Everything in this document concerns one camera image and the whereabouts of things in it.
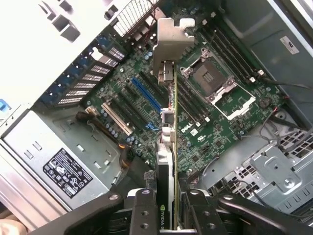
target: chip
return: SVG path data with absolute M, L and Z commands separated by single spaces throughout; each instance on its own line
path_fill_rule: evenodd
M 194 160 L 194 162 L 197 162 L 199 160 L 199 158 L 197 156 L 193 156 L 192 160 Z

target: metal panel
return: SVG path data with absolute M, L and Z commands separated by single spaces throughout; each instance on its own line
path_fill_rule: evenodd
M 0 188 L 1 202 L 31 231 L 66 213 L 2 146 Z
M 313 49 L 274 0 L 233 0 L 225 2 L 224 20 L 277 81 L 313 85 Z M 288 37 L 299 53 L 292 54 L 280 39 Z M 295 87 L 283 87 L 294 100 L 299 114 L 309 125 L 313 106 L 306 100 L 313 93 Z
M 4 137 L 4 141 L 71 209 L 77 208 L 109 190 L 33 111 L 25 115 L 11 132 Z M 36 148 L 34 143 L 38 143 L 41 149 Z M 43 172 L 43 166 L 48 163 L 61 148 L 65 149 L 93 178 L 93 180 L 72 199 Z

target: power supply label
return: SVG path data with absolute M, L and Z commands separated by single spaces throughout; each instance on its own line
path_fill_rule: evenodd
M 44 165 L 43 171 L 70 198 L 93 180 L 63 148 Z

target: metal bracket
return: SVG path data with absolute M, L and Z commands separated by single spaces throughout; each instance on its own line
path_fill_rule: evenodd
M 194 27 L 194 19 L 181 19 L 179 26 L 174 26 L 172 18 L 161 18 L 157 21 L 157 45 L 153 48 L 153 74 L 158 76 L 162 62 L 177 61 L 184 50 L 195 42 L 185 30 Z

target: sticker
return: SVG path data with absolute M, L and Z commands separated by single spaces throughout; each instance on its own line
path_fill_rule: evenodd
M 43 171 L 69 198 L 93 180 L 63 148 L 43 166 Z
M 193 129 L 193 130 L 190 132 L 190 134 L 191 134 L 192 136 L 195 136 L 197 133 L 198 133 L 198 131 L 197 131 L 196 129 Z
M 280 41 L 284 44 L 284 46 L 288 49 L 288 51 L 295 55 L 299 53 L 299 50 L 295 47 L 295 45 L 289 40 L 287 36 L 282 37 Z

